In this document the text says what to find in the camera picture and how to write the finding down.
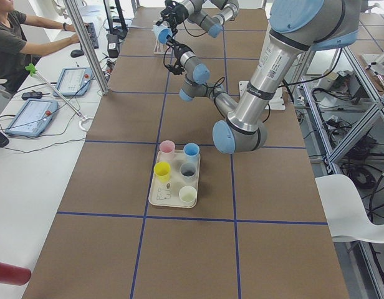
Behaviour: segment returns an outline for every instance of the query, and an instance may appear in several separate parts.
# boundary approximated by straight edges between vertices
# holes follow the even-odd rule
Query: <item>mouse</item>
[[[80,56],[83,56],[83,55],[84,55],[84,51],[81,50],[81,49],[73,50],[73,51],[70,53],[70,56],[73,57],[73,58],[80,57]]]

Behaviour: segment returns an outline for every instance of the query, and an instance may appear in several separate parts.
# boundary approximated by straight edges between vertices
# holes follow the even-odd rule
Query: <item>phone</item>
[[[42,92],[25,92],[22,94],[23,100],[28,100],[29,98],[42,98]]]

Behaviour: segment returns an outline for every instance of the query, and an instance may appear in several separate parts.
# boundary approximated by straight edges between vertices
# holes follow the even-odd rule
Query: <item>gray t-shirt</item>
[[[7,79],[4,86],[8,92],[14,93],[28,76],[24,67],[29,63],[36,63],[38,59],[33,55],[20,53],[27,41],[21,28],[26,15],[13,11],[8,14],[7,19],[11,28],[0,22],[0,79]]]

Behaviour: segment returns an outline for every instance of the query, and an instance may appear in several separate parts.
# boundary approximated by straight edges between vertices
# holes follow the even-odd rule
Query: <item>computer monitor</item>
[[[113,26],[113,16],[112,16],[112,10],[110,9],[110,0],[103,0],[103,4],[105,5],[105,11],[106,11],[106,17],[107,17],[107,22],[109,26],[109,33],[110,34],[116,34],[119,39],[125,39],[128,29],[127,25],[125,23],[125,19],[123,16],[123,11],[122,7],[120,5],[119,0],[115,0],[115,5],[118,13],[118,18],[120,20],[121,27],[114,27]]]

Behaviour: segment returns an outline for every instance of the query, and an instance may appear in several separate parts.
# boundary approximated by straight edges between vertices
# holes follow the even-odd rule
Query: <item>yellow cup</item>
[[[171,171],[170,164],[168,164],[167,162],[156,163],[155,167],[153,168],[153,172],[155,173],[155,176],[162,183],[165,183],[170,179],[170,171]]]

